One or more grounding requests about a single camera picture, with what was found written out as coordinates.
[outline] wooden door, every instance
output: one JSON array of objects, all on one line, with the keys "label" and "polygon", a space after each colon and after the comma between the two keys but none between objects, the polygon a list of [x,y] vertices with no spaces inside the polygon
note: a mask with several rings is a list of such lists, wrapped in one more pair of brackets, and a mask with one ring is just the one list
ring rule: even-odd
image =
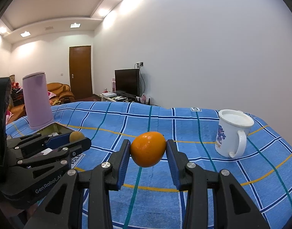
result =
[{"label": "wooden door", "polygon": [[69,50],[71,91],[75,99],[93,95],[91,79],[91,46],[75,46]]}]

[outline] black flat screen tv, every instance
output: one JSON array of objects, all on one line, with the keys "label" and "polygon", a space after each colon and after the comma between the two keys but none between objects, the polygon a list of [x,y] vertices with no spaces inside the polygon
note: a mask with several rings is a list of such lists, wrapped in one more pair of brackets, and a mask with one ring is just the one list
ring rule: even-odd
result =
[{"label": "black flat screen tv", "polygon": [[118,93],[140,96],[139,69],[115,70],[115,87]]}]

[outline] brown round fruit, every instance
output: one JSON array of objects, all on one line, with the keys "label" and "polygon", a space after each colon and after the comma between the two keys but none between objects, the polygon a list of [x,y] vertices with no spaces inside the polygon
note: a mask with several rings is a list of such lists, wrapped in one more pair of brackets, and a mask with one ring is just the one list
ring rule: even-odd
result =
[{"label": "brown round fruit", "polygon": [[82,132],[80,131],[74,131],[70,134],[70,143],[74,142],[74,141],[77,141],[77,140],[80,140],[80,139],[84,139],[85,136]]},{"label": "brown round fruit", "polygon": [[164,136],[157,131],[150,131],[137,136],[130,146],[133,161],[140,167],[157,164],[166,149]]}]

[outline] white mug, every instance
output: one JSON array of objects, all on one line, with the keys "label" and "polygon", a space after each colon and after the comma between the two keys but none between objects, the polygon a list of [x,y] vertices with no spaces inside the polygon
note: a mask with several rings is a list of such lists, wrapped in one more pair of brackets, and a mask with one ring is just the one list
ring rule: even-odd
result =
[{"label": "white mug", "polygon": [[224,157],[241,157],[247,145],[247,136],[253,125],[253,119],[242,111],[220,110],[216,151]]}]

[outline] silver screw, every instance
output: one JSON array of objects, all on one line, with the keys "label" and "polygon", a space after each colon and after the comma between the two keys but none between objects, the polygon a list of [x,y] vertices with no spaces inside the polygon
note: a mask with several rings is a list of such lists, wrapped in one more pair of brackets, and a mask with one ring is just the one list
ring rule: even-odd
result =
[{"label": "silver screw", "polygon": [[110,167],[110,163],[109,163],[109,162],[103,162],[103,163],[101,164],[101,166],[102,166],[103,168],[108,168],[108,167]]},{"label": "silver screw", "polygon": [[74,169],[70,169],[70,170],[68,170],[68,175],[69,176],[73,176],[73,175],[75,175],[76,174],[76,170],[74,170]]},{"label": "silver screw", "polygon": [[229,175],[229,171],[227,169],[223,169],[221,171],[221,174],[224,175],[224,176],[228,176]]},{"label": "silver screw", "polygon": [[186,165],[188,168],[195,168],[196,167],[196,164],[193,162],[188,162]]}]

